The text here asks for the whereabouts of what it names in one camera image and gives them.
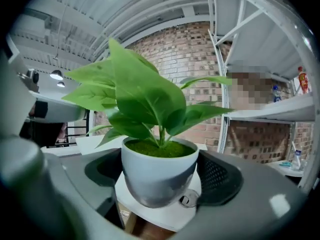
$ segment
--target green moss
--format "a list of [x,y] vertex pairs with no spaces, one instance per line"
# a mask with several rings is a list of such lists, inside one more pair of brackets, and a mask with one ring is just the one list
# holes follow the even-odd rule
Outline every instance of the green moss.
[[174,141],[169,141],[169,143],[163,148],[157,147],[150,140],[140,139],[130,140],[126,142],[125,145],[132,151],[157,158],[180,158],[191,155],[195,152],[193,148]]

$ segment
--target white flower pot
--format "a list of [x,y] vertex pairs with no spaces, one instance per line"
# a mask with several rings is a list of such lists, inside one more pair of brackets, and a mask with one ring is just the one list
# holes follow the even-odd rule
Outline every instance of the white flower pot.
[[153,157],[137,153],[126,147],[122,141],[121,159],[125,183],[131,195],[143,206],[160,208],[181,198],[187,190],[199,154],[194,143],[172,138],[173,141],[195,150],[194,153],[177,158]]

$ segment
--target ceiling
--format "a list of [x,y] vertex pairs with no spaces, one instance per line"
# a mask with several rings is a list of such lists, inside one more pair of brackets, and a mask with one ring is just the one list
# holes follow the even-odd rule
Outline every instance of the ceiling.
[[208,20],[208,0],[32,0],[10,35],[27,67],[49,74],[102,60],[108,37],[127,46],[167,27]]

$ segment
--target artificial plant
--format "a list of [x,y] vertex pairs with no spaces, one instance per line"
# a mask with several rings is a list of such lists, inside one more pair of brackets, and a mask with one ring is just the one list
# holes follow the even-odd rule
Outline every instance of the artificial plant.
[[[62,99],[93,111],[105,111],[110,125],[98,125],[91,132],[112,127],[103,137],[105,144],[127,135],[151,140],[163,148],[172,136],[196,124],[232,111],[205,101],[187,105],[182,89],[198,81],[230,85],[224,76],[188,77],[178,87],[159,75],[157,68],[114,39],[109,40],[110,57],[66,73],[81,85]],[[158,126],[155,137],[152,128]]]

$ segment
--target red bottle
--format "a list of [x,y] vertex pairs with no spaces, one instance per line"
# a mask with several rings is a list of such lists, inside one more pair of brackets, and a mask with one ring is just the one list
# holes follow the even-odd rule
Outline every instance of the red bottle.
[[300,86],[302,89],[302,92],[306,94],[308,92],[308,79],[307,79],[307,74],[304,72],[304,69],[302,66],[298,67],[298,72],[299,72],[299,82]]

